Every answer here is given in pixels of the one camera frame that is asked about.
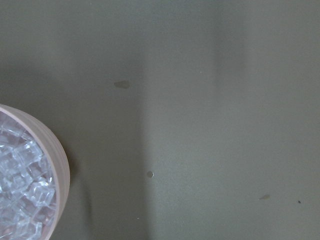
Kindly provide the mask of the pink bowl of ice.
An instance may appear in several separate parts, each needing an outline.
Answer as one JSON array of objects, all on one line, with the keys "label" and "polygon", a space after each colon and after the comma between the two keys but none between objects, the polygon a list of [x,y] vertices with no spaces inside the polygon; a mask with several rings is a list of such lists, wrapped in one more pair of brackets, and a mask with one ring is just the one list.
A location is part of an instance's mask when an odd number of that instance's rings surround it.
[{"label": "pink bowl of ice", "polygon": [[48,240],[70,189],[65,150],[41,121],[0,107],[0,237]]}]

